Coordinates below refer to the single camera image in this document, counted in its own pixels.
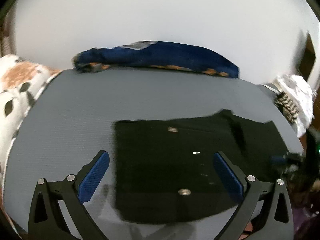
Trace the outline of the white floral pillow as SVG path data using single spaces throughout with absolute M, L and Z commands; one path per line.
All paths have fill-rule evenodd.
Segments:
M 22 121 L 61 72 L 14 54 L 1 57 L 1 177 Z

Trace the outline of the blue floral blanket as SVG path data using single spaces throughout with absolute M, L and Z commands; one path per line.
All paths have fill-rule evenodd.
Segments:
M 114 48 L 92 48 L 75 55 L 77 71 L 93 73 L 112 66 L 162 68 L 233 79 L 239 68 L 222 55 L 199 46 L 164 41 L 139 41 Z

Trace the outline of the grey mesh mattress cover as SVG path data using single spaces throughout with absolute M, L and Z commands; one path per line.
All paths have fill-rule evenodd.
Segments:
M 23 120 L 7 162 L 4 208 L 27 229 L 37 181 L 63 180 L 100 150 L 112 154 L 117 120 L 193 118 L 222 109 L 274 122 L 288 150 L 302 152 L 272 100 L 250 82 L 163 69 L 112 68 L 85 74 L 65 70 Z

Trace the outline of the black pants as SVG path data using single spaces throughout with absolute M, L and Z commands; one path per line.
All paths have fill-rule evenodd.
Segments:
M 288 152 L 273 122 L 222 110 L 214 115 L 118 121 L 115 207 L 143 224 L 187 222 L 240 203 L 243 191 L 214 155 L 224 153 L 246 175 L 272 182 Z

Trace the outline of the white patterned cloth pile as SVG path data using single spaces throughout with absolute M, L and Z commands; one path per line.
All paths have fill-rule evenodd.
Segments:
M 297 137 L 304 135 L 313 120 L 313 91 L 303 77 L 284 74 L 259 88 L 271 98 Z

